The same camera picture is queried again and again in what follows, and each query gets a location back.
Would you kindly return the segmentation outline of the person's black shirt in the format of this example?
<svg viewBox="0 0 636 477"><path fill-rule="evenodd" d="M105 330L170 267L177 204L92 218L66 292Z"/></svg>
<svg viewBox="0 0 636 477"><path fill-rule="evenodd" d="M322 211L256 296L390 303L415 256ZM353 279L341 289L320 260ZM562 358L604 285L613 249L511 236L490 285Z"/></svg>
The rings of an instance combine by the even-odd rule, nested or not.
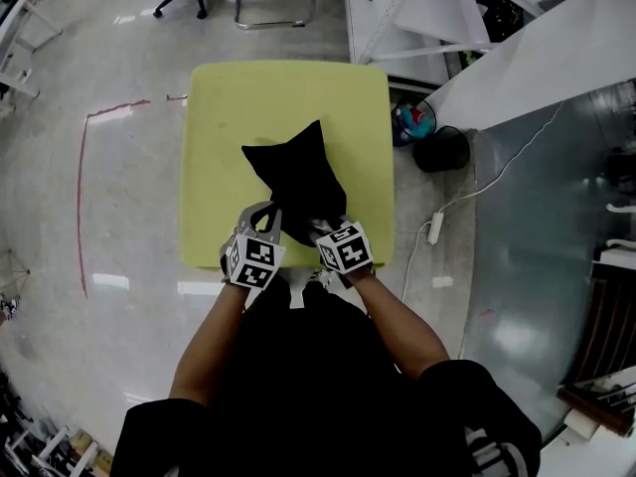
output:
<svg viewBox="0 0 636 477"><path fill-rule="evenodd" d="M537 427L469 360L403 374L362 301L275 277L247 298L211 404L126 414L111 477L538 477Z"/></svg>

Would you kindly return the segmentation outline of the white desk with curved legs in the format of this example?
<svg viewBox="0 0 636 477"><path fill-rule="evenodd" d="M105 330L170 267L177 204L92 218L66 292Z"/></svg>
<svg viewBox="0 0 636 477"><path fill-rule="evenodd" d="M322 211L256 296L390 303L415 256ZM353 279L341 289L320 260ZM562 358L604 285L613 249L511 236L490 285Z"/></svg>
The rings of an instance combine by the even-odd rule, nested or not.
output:
<svg viewBox="0 0 636 477"><path fill-rule="evenodd" d="M605 210L629 221L629 230L624 236L607 239L595 253L594 263L636 272L636 202L622 206L609 203Z"/></svg>

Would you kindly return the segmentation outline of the black cloth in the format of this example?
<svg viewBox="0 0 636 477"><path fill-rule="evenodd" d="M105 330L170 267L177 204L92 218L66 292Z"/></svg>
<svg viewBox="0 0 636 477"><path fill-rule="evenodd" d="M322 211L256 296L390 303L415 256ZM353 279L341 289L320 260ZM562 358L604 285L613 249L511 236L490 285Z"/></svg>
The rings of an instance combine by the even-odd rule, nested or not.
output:
<svg viewBox="0 0 636 477"><path fill-rule="evenodd" d="M291 238L314 247L342 224L347 196L328 161L318 120L285 143L244 145L241 151L271 190L281 229Z"/></svg>

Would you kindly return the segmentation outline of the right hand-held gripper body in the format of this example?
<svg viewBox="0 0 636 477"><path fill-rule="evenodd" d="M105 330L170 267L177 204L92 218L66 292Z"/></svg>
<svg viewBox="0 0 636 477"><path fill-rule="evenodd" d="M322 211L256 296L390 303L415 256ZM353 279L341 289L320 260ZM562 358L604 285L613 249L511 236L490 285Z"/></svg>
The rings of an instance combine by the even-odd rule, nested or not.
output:
<svg viewBox="0 0 636 477"><path fill-rule="evenodd" d="M346 223L316 240L322 263L333 271L347 274L373 263L369 240L359 222Z"/></svg>

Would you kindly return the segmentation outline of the yellow-green square table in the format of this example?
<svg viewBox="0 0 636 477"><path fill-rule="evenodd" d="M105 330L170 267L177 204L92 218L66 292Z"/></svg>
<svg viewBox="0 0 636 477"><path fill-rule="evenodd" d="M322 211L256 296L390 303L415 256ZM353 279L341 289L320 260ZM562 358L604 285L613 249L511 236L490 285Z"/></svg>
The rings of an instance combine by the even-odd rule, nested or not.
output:
<svg viewBox="0 0 636 477"><path fill-rule="evenodd" d="M375 263L391 262L395 183L385 73L342 63L253 61L192 72L181 155L184 263L218 267L239 214L269 199L242 147L284 143L313 121L321 124L327 159L347 195L347 215L362 224Z"/></svg>

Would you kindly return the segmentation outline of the brown cardboard box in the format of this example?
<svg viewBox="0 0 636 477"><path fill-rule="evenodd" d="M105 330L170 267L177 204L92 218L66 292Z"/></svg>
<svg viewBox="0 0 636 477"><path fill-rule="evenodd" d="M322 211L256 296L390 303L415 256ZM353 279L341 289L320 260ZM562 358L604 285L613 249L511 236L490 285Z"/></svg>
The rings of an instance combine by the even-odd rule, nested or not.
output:
<svg viewBox="0 0 636 477"><path fill-rule="evenodd" d="M70 477L111 477L113 456L79 429L69 439L72 462Z"/></svg>

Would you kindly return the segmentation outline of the white square pillar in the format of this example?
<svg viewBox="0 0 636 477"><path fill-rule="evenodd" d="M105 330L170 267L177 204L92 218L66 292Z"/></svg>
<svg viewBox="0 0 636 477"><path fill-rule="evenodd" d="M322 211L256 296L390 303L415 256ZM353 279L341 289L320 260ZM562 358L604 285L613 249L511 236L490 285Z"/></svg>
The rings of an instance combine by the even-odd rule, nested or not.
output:
<svg viewBox="0 0 636 477"><path fill-rule="evenodd" d="M566 0L427 99L440 125L486 129L636 78L636 0Z"/></svg>

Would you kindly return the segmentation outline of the white metal desk frame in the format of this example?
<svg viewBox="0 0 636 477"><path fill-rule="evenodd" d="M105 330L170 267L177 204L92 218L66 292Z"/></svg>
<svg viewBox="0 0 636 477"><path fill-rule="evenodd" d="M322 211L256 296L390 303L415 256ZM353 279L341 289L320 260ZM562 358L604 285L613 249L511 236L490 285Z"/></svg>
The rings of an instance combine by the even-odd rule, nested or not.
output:
<svg viewBox="0 0 636 477"><path fill-rule="evenodd" d="M33 21L48 31L39 44L24 37L25 28ZM7 8L0 21L0 112L16 111L11 93L22 93L31 99L40 95L40 89L31 83L32 60L62 33L63 29L44 15L34 0L17 0Z"/></svg>

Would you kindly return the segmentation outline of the person's white shoe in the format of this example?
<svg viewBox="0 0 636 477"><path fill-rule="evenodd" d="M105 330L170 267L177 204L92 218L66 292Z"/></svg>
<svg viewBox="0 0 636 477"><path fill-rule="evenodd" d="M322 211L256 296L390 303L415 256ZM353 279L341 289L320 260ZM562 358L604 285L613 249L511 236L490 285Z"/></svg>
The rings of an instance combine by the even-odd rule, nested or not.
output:
<svg viewBox="0 0 636 477"><path fill-rule="evenodd" d="M337 273L330 269L318 268L315 269L305 285L306 288L321 288L328 290L333 279L337 276Z"/></svg>

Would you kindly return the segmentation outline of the person's right forearm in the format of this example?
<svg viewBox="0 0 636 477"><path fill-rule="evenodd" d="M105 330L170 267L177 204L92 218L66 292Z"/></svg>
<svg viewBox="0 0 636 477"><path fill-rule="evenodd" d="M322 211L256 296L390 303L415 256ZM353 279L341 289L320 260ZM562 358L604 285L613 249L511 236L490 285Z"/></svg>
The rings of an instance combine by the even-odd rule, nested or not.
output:
<svg viewBox="0 0 636 477"><path fill-rule="evenodd" d="M398 369L413 380L450 357L432 328L368 269L345 275L361 297Z"/></svg>

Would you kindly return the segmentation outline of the blue mesh waste bin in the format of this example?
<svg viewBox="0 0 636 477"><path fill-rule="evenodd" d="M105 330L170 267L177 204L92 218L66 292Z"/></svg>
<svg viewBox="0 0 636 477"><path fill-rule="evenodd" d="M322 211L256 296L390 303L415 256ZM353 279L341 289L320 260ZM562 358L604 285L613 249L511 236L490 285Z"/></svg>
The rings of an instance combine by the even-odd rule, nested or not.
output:
<svg viewBox="0 0 636 477"><path fill-rule="evenodd" d="M391 112L391 118L392 118L392 134L393 134L393 146L394 147L403 147L405 145L408 145L410 143L413 142L417 142L420 141L424 138L421 139L411 139L408 138L403 132L402 129L399 125L399 110L402 106L412 106L412 107L416 107L417 109L419 109L420 111L424 112L425 114L428 114L432 117L435 118L435 122L436 122L436 126L437 126L437 118L436 118L436 113L434 112L433 108L424 100L422 101L420 104L416 104L413 105L411 103L399 103L397 104L394 109Z"/></svg>

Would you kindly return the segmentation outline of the colourful plastic trash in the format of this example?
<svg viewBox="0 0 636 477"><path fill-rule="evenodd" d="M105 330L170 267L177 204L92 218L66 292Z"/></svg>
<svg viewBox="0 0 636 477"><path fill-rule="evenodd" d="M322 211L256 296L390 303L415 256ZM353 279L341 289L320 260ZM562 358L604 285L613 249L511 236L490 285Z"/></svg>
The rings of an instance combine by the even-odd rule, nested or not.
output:
<svg viewBox="0 0 636 477"><path fill-rule="evenodd" d="M402 132L411 139L425 138L434 132L436 126L434 117L412 106L402 106L398 119Z"/></svg>

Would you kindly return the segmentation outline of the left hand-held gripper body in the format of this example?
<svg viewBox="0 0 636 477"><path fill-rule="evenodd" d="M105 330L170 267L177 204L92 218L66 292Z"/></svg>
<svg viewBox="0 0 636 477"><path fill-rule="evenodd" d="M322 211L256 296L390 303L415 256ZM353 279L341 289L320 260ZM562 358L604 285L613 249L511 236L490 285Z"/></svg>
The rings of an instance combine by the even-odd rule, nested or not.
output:
<svg viewBox="0 0 636 477"><path fill-rule="evenodd" d="M264 290L278 271L285 247L279 241L266 241L238 233L235 227L220 249L224 283Z"/></svg>

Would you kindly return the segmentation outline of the person's left forearm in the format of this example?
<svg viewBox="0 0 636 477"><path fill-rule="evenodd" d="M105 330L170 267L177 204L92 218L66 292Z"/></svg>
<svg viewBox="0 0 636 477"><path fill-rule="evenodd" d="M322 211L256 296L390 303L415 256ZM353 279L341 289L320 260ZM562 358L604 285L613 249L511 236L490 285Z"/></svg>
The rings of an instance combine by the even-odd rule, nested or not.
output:
<svg viewBox="0 0 636 477"><path fill-rule="evenodd" d="M239 332L248 295L244 287L224 285L178 363L169 398L211 404Z"/></svg>

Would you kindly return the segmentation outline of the black mesh waste bin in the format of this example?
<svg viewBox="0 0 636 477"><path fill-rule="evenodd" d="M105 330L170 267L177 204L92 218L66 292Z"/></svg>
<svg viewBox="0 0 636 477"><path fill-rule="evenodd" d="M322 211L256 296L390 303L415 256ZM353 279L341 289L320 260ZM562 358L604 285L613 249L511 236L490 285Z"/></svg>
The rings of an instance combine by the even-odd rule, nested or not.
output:
<svg viewBox="0 0 636 477"><path fill-rule="evenodd" d="M412 156L424 173L461 170L470 161L470 144L466 135L453 126L443 126L415 143Z"/></svg>

